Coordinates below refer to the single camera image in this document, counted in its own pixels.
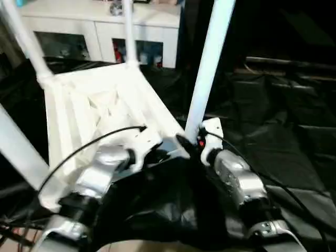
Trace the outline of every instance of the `white bracket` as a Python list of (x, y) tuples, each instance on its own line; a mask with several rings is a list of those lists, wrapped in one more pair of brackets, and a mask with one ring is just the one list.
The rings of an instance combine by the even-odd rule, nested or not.
[[(219, 135), (220, 137), (223, 137), (222, 125), (218, 117), (203, 121), (201, 128), (205, 128), (207, 132), (214, 133), (216, 135)], [(209, 162), (207, 161), (207, 157), (209, 153), (213, 149), (222, 149), (222, 148), (223, 148), (223, 144), (222, 144), (221, 139), (219, 139), (218, 137), (214, 135), (210, 135), (210, 134), (206, 135), (205, 136), (205, 147), (201, 154), (202, 163), (205, 166), (210, 166)]]

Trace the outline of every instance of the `storage cabinet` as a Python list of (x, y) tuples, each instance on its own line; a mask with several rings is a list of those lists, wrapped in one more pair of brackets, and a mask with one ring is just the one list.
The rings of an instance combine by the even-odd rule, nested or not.
[(94, 22), (45, 17), (24, 17), (44, 56), (102, 60)]
[[(112, 16), (109, 6), (93, 0), (35, 0), (20, 12), (44, 56), (123, 62), (123, 17)], [(140, 63), (175, 68), (180, 7), (134, 4), (133, 24)]]
[[(119, 50), (120, 40), (125, 39), (123, 25), (96, 23), (96, 28), (103, 60), (117, 62), (115, 50)], [(147, 61), (152, 62), (155, 61), (153, 58), (161, 56), (163, 67), (175, 68), (178, 32), (178, 29), (135, 25), (134, 39), (137, 41), (137, 49), (141, 48), (141, 43), (144, 42), (147, 42), (144, 46), (154, 47), (149, 51), (138, 50), (139, 61), (144, 62), (142, 58), (147, 57)]]

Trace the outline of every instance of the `wire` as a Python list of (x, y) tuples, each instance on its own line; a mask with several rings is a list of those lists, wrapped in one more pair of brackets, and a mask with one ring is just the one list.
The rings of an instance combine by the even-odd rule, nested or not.
[(33, 236), (33, 243), (34, 243), (34, 244), (35, 244), (35, 242), (36, 242), (35, 240), (36, 240), (36, 237), (37, 237), (37, 233), (38, 233), (38, 230), (35, 231), (35, 234), (34, 234), (34, 236)]
[[(238, 154), (239, 156), (241, 156), (241, 158), (243, 158), (245, 160), (246, 163), (247, 160), (246, 158), (242, 155), (242, 153), (232, 144), (230, 143), (229, 141), (227, 141), (226, 139), (222, 138), (221, 136), (215, 134), (215, 133), (211, 133), (211, 132), (208, 132), (206, 131), (205, 129), (203, 129), (207, 134), (209, 135), (213, 135), (219, 139), (221, 139), (223, 142), (227, 143), (233, 150), (235, 150), (236, 154)], [(327, 248), (327, 252), (330, 252), (330, 246), (329, 246), (329, 243), (328, 243), (328, 240), (327, 240), (327, 237), (325, 235), (325, 233), (321, 230), (320, 227), (318, 227), (316, 221), (315, 221), (315, 217), (314, 215), (309, 211), (309, 209), (304, 205), (304, 203), (302, 203), (302, 201), (297, 198), (295, 196), (295, 194), (293, 192), (291, 192), (285, 185), (283, 185), (281, 182), (277, 181), (276, 179), (270, 177), (270, 176), (267, 176), (265, 174), (262, 174), (260, 172), (257, 172), (255, 171), (252, 167), (251, 167), (251, 171), (253, 171), (254, 173), (256, 173), (258, 176), (260, 177), (263, 177), (264, 179), (266, 180), (269, 180), (271, 181), (272, 183), (274, 183), (275, 185), (281, 187), (289, 196), (291, 196), (293, 198), (293, 200), (301, 207), (301, 209), (306, 212), (306, 214), (308, 214), (308, 216), (311, 218), (311, 221), (313, 222), (315, 228), (317, 229), (317, 231), (319, 232), (320, 236), (321, 236), (321, 239), (322, 239), (322, 242), (325, 244), (326, 248)]]
[[(139, 129), (140, 132), (144, 131), (146, 129), (146, 126), (132, 126), (132, 127), (126, 127), (126, 128), (122, 128), (122, 129), (118, 129), (118, 130), (114, 130), (112, 132), (109, 132), (105, 135), (102, 135), (94, 140), (92, 140), (91, 142), (83, 145), (82, 147), (78, 148), (77, 150), (75, 150), (74, 152), (72, 152), (70, 155), (68, 155), (63, 161), (61, 161), (54, 169), (52, 172), (50, 172), (48, 174), (48, 176), (46, 177), (46, 179), (43, 181), (40, 189), (37, 191), (35, 197), (33, 198), (31, 204), (29, 205), (28, 209), (28, 213), (27, 213), (27, 218), (26, 218), (26, 221), (25, 221), (25, 229), (24, 229), (24, 234), (22, 236), (22, 240), (24, 240), (28, 234), (28, 227), (29, 227), (29, 224), (30, 224), (30, 220), (32, 218), (32, 215), (35, 211), (35, 206), (39, 204), (39, 200), (38, 200), (38, 197), (40, 195), (40, 193), (42, 192), (43, 188), (45, 187), (45, 185), (48, 183), (48, 181), (52, 178), (52, 176), (69, 160), (71, 159), (73, 156), (75, 156), (77, 153), (79, 153), (80, 151), (82, 151), (83, 149), (93, 145), (94, 143), (110, 136), (110, 135), (113, 135), (113, 134), (116, 134), (118, 132), (121, 132), (121, 131), (125, 131), (125, 130), (133, 130), (133, 129)], [(18, 251), (19, 252), (22, 252), (23, 251), (23, 245), (22, 243), (20, 244), (19, 248), (18, 248)]]

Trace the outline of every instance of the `black fabric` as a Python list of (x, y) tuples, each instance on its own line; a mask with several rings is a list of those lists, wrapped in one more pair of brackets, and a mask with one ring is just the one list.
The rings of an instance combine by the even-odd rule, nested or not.
[[(59, 73), (106, 63), (48, 59), (48, 65)], [(186, 81), (188, 77), (167, 69), (143, 68), (142, 71), (171, 113), (184, 125), (192, 90), (192, 84)], [(220, 117), (224, 137), (245, 155), (255, 170), (290, 188), (312, 211), (336, 249), (335, 83), (220, 74), (212, 89), (206, 118)], [(0, 98), (47, 160), (44, 97), (28, 62), (0, 82)], [(242, 238), (241, 224), (227, 203), (227, 195), (214, 186), (215, 174), (202, 170), (197, 163), (169, 162), (172, 161), (115, 185), (122, 188), (112, 190), (114, 199), (116, 195), (118, 198), (111, 200), (102, 212), (102, 216), (109, 216), (105, 219), (111, 226), (97, 223), (101, 237), (95, 246), (124, 238), (181, 240), (208, 250), (239, 243), (235, 240)], [(6, 177), (0, 178), (1, 188), (22, 181), (8, 163), (2, 160), (1, 165), (8, 171)], [(282, 189), (264, 182), (303, 242), (311, 251), (323, 250), (319, 233), (300, 207)], [(4, 206), (1, 214), (12, 210), (18, 198), (5, 200), (1, 201)], [(118, 218), (118, 211), (123, 218)]]

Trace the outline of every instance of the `white leg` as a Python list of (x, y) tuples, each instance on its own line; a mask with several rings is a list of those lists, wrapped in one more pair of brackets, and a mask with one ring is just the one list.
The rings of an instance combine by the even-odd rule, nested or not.
[(185, 135), (192, 143), (196, 143), (234, 6), (235, 0), (215, 0), (212, 9), (185, 127)]
[[(1, 104), (0, 125), (1, 154), (34, 189), (38, 190), (49, 174), (48, 165)], [(41, 194), (42, 204), (50, 210), (55, 209), (55, 202), (64, 188), (65, 184), (53, 177)]]
[(127, 64), (130, 66), (138, 65), (137, 52), (135, 46), (135, 40), (133, 35), (133, 1), (132, 0), (122, 0), (122, 10), (125, 18), (125, 29), (126, 29), (126, 53), (127, 53)]
[(39, 45), (32, 39), (32, 34), (25, 27), (13, 0), (0, 0), (0, 8), (18, 40), (25, 48), (25, 53), (33, 64), (38, 79), (52, 76), (47, 64), (40, 55)]

